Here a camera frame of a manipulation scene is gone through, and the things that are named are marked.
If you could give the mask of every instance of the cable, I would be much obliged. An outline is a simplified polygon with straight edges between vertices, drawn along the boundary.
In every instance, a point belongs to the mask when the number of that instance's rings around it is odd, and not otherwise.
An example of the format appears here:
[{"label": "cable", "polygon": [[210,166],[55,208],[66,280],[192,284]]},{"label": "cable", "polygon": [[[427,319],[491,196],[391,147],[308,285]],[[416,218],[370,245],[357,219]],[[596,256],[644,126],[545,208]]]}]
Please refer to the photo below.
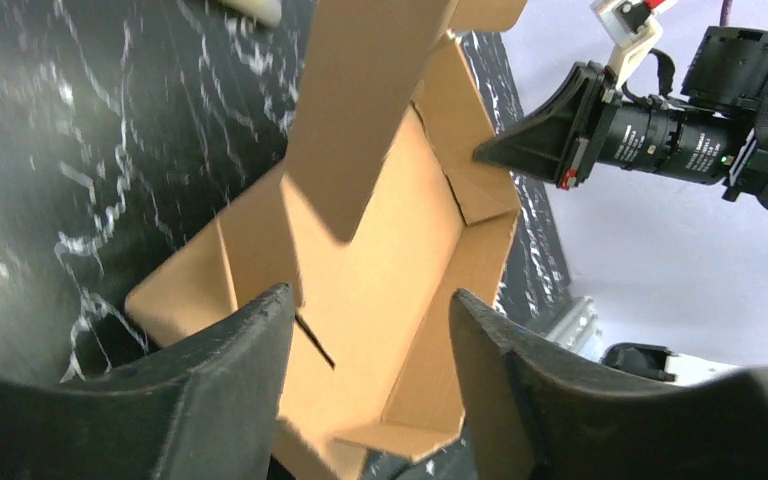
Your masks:
[{"label": "cable", "polygon": [[729,20],[731,19],[731,7],[734,0],[723,0],[723,5],[720,8],[720,26],[728,27]]}]

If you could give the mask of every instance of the white background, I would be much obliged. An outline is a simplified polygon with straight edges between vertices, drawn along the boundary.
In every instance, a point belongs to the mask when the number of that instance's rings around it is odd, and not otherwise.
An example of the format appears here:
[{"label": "white background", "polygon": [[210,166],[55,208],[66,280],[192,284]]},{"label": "white background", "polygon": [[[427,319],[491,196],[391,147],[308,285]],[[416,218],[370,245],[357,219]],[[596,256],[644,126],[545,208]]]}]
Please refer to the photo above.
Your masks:
[{"label": "white background", "polygon": [[[504,34],[523,109],[548,98],[575,61],[607,62],[612,43],[590,0],[530,0]],[[675,92],[719,0],[679,0],[659,17]],[[732,25],[768,30],[768,0],[735,0]],[[655,61],[632,80],[655,93]],[[599,166],[573,191],[549,188],[575,295],[592,295],[605,343],[666,345],[741,365],[768,364],[768,213],[744,196]]]}]

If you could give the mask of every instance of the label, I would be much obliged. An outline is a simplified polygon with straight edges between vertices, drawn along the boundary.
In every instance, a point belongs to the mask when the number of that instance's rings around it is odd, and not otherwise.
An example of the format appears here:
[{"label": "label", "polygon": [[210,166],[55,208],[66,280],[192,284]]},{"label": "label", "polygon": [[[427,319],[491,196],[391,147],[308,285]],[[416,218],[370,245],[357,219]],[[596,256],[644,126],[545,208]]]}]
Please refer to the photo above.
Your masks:
[{"label": "label", "polygon": [[696,149],[693,151],[693,155],[690,156],[690,160],[687,161],[687,165],[684,168],[692,172],[707,172],[720,157],[721,149],[721,144],[716,143],[712,145],[711,139],[703,132],[699,136],[699,141],[696,142]]},{"label": "label", "polygon": [[623,163],[632,162],[637,158],[637,154],[640,153],[645,140],[646,135],[638,135],[637,130],[633,130],[631,125],[626,125],[625,135],[623,135],[623,139],[620,141],[616,153],[614,153],[614,160]]}]

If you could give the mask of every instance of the black marble table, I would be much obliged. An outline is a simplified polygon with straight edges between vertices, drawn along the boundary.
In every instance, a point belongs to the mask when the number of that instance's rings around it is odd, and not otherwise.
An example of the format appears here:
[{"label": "black marble table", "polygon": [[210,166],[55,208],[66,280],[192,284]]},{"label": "black marble table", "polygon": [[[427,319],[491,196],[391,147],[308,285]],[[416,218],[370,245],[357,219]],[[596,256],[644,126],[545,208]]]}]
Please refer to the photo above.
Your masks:
[{"label": "black marble table", "polygon": [[[282,158],[314,5],[284,0],[266,30],[204,0],[0,0],[0,375],[50,385],[155,348],[125,296]],[[523,112],[500,36],[463,48],[510,125]],[[515,181],[497,308],[527,324],[568,274],[542,184]]]}]

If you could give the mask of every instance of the cardboard box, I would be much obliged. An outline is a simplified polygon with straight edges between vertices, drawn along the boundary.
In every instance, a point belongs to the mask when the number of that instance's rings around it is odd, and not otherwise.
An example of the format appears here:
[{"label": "cardboard box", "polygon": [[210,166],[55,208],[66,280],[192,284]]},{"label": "cardboard box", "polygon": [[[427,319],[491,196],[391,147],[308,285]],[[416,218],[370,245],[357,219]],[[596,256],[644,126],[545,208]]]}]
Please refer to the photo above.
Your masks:
[{"label": "cardboard box", "polygon": [[472,161],[494,131],[446,32],[508,28],[524,3],[320,0],[284,161],[128,298],[166,346],[293,285],[310,332],[294,332],[274,454],[302,480],[460,432],[449,301],[493,301],[520,205],[508,172]]}]

